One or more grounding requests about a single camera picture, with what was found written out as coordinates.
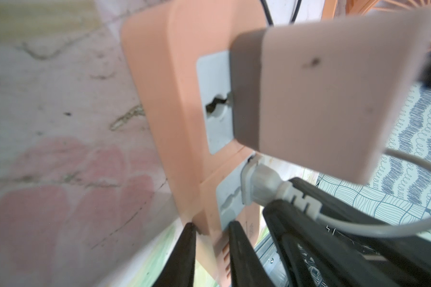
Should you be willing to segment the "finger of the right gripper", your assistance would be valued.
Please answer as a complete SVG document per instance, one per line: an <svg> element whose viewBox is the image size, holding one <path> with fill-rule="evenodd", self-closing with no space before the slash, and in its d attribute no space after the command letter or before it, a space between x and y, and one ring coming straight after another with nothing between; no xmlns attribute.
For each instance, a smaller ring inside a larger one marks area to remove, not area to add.
<svg viewBox="0 0 431 287"><path fill-rule="evenodd" d="M331 236L291 203L273 201L264 208L263 217L293 287L316 285L299 246L314 260L329 287L398 286L394 280L367 262L355 250Z"/></svg>
<svg viewBox="0 0 431 287"><path fill-rule="evenodd" d="M402 287L431 287L431 242L404 226L391 226L364 214L300 178L292 186L321 203L316 221L344 235L345 241L367 246L377 270Z"/></svg>

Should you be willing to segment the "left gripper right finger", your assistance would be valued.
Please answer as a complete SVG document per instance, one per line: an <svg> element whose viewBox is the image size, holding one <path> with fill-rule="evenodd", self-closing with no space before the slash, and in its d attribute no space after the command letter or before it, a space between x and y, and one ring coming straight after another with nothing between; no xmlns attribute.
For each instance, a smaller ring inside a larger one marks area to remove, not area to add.
<svg viewBox="0 0 431 287"><path fill-rule="evenodd" d="M274 287L238 221L228 225L233 287Z"/></svg>

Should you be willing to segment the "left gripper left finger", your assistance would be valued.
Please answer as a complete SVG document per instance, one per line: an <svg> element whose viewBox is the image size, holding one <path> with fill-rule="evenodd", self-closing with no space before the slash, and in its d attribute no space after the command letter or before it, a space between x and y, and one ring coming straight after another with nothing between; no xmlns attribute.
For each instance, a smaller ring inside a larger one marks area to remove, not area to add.
<svg viewBox="0 0 431 287"><path fill-rule="evenodd" d="M188 222L153 287L192 287L195 261L196 226Z"/></svg>

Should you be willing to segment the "pink USB charger adapter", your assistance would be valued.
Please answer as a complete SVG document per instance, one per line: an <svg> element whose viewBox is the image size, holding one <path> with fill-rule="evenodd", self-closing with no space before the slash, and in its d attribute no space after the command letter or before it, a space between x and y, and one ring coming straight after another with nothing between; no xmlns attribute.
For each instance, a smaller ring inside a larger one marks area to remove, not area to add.
<svg viewBox="0 0 431 287"><path fill-rule="evenodd" d="M230 48L235 139L368 183L430 39L431 8L242 33Z"/></svg>

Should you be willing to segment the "pink power strip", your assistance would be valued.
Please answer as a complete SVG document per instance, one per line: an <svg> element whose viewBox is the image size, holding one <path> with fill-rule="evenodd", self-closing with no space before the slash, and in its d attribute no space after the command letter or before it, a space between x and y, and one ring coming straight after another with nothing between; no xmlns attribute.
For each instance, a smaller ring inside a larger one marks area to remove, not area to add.
<svg viewBox="0 0 431 287"><path fill-rule="evenodd" d="M197 62L265 26L259 1L169 1L122 27L123 50L180 218L197 226L196 258L222 287L231 284L232 272L220 207L241 201L240 171L254 152L233 139L210 151Z"/></svg>

